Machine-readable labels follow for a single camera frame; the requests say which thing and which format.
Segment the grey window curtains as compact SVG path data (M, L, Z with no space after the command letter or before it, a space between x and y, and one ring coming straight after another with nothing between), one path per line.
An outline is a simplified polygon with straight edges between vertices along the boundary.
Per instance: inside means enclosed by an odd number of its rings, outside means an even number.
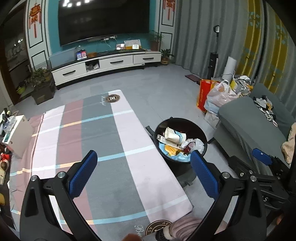
M295 115L295 40L273 1L178 1L174 60L206 78L210 53L216 77L227 59L235 73L263 83Z

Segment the large black television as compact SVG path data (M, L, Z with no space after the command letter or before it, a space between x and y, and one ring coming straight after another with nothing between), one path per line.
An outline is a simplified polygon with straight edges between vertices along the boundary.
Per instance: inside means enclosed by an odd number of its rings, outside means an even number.
M150 1L59 1L60 45L120 34L149 32Z

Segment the yellow chips bag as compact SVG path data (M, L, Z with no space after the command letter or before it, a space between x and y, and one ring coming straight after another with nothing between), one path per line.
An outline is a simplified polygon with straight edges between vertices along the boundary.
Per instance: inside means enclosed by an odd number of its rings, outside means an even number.
M179 153L183 153L181 149L172 147L170 145L165 145L165 151L167 152L168 156L177 156Z

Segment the light blue plastic bag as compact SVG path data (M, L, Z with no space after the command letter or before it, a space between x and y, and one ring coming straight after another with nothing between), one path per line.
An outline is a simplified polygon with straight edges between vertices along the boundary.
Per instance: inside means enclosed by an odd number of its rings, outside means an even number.
M169 159L172 159L172 160L178 161L178 162L183 162L183 163L190 162L190 156L191 156L191 154L186 155L183 152L183 153L179 153L177 156L171 156L170 157L170 156L167 155L167 152L165 151L165 144L163 144L163 143L159 143L159 149Z

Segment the white tv cabinet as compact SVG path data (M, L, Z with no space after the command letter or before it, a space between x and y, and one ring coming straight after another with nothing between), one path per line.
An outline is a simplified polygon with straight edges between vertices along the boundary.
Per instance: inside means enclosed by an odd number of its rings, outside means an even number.
M160 63L161 58L162 54L159 51L123 51L121 53L79 60L52 70L52 75L55 85L60 87L68 82L95 74Z

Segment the dark planter with plants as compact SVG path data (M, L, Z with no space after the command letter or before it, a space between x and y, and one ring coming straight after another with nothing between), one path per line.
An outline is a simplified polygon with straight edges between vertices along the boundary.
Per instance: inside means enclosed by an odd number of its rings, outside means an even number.
M54 97L56 88L50 69L42 67L35 70L29 78L28 83L34 89L31 96L37 105Z

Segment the black upright vacuum cleaner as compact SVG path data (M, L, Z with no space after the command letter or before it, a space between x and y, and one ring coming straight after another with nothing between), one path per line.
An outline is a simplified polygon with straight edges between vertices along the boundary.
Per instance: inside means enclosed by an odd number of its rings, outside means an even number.
M215 43L215 51L210 53L209 65L208 65L208 73L207 79L211 80L214 77L217 69L218 64L218 43L219 43L219 33L220 33L220 26L215 25L213 27L213 31L216 34L216 43Z

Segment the pink white plastic bag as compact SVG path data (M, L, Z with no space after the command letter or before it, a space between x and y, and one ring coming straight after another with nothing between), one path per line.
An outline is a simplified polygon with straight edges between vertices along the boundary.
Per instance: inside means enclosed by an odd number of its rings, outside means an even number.
M204 104L206 111L211 111L215 114L224 104L233 101L238 98L238 95L231 89L228 80L223 80L215 86L207 94L207 98Z

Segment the plaid table cloth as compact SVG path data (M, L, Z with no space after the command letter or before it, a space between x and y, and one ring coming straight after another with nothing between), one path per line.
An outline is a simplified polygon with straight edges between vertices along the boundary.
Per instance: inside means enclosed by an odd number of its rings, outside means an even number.
M154 221L176 221L193 207L120 90L71 102L33 116L33 135L13 158L10 208L16 227L29 179L52 178L93 150L97 165L74 199L102 240L144 235Z

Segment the red chinese knot decoration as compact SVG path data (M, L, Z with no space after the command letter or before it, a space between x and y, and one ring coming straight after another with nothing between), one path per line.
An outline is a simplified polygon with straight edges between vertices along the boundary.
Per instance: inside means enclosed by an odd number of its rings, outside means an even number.
M29 7L29 30L32 32L33 37L37 39L38 30L41 28L42 18L42 3L41 1L35 1L32 6Z

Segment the white blue ointment box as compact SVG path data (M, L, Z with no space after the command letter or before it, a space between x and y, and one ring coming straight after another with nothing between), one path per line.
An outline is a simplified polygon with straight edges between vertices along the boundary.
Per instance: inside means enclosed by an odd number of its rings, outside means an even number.
M157 140L160 142L160 143L163 143L165 145L168 145L168 146L171 146L171 147L174 147L174 148L177 148L179 150L183 150L184 148L182 148L180 145L177 145L176 143L170 141L170 140L167 140L166 138L164 138L163 136L161 135L157 135Z

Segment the grey sofa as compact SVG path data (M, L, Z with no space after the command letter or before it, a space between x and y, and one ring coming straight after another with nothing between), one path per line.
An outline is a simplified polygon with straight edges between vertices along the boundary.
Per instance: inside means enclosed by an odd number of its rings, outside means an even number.
M253 98L266 96L273 104L275 126L255 105ZM254 86L249 96L237 98L221 106L218 111L219 124L212 141L217 142L225 152L225 157L236 156L254 172L271 175L269 166L252 156L252 150L285 161L281 145L287 140L290 128L295 123L293 117L276 95L262 83Z

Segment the white paper roll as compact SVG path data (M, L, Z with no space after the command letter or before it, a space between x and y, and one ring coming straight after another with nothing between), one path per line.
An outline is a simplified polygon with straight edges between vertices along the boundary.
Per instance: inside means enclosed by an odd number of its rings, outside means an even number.
M237 65L237 60L228 56L227 62L226 62L225 68L224 68L224 72L222 74L223 80L227 80L227 81L231 82L231 80L233 79L234 73L235 73L236 65Z

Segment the red snack wrapper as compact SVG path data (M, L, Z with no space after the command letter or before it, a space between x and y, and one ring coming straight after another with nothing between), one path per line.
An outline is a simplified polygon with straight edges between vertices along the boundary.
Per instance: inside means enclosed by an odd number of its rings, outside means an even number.
M187 144L183 150L184 154L189 155L192 152L192 149L194 149L194 146L195 142L190 142L189 144Z

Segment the black round trash bin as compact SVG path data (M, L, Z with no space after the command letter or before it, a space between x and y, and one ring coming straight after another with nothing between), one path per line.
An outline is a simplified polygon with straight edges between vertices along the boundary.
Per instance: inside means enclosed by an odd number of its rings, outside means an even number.
M145 129L181 186L190 186L196 178L191 153L198 151L204 156L207 151L203 130L190 120L173 117L162 121L155 130L150 126Z

